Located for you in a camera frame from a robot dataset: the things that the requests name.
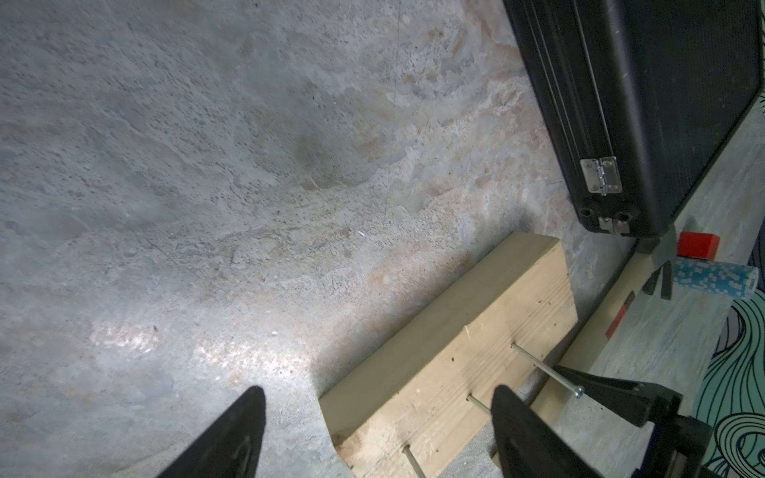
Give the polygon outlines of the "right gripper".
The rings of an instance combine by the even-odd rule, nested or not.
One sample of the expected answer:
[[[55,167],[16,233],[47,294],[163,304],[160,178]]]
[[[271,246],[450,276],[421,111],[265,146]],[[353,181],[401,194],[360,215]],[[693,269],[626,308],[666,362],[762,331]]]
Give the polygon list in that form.
[[[633,476],[715,476],[702,464],[713,429],[696,418],[679,414],[683,396],[678,392],[652,382],[593,376],[565,366],[555,366],[554,370],[631,425],[653,424],[645,456]]]

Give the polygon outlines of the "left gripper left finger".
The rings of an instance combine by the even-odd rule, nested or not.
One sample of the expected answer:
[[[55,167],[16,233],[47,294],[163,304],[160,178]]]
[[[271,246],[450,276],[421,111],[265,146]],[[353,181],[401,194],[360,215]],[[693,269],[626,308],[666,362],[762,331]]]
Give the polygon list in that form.
[[[265,425],[265,392],[251,386],[159,478],[254,477]]]

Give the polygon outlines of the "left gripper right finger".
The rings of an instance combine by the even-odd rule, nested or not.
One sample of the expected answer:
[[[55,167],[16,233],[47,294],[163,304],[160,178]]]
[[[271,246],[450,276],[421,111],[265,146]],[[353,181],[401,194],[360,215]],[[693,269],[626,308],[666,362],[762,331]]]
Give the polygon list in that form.
[[[508,386],[491,401],[500,468],[504,477],[600,477]]]

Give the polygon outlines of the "wooden block with nails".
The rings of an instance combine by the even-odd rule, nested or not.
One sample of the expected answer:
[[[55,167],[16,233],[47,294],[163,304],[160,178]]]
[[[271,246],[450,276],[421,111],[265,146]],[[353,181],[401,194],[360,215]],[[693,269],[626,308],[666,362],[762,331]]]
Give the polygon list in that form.
[[[515,232],[320,399],[338,456],[358,477],[410,477],[402,448],[440,474],[486,426],[498,386],[519,388],[577,324],[564,248]]]

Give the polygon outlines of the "wooden handle claw hammer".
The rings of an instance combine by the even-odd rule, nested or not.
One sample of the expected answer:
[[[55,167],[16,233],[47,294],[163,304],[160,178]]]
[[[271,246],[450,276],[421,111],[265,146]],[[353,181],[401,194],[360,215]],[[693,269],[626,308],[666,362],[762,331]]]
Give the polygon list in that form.
[[[671,267],[677,258],[677,231],[670,228],[665,235],[637,241],[635,252],[603,298],[600,306],[579,330],[559,364],[579,372],[589,372],[617,330],[629,306],[647,282],[657,282],[663,269],[663,296],[673,290]]]

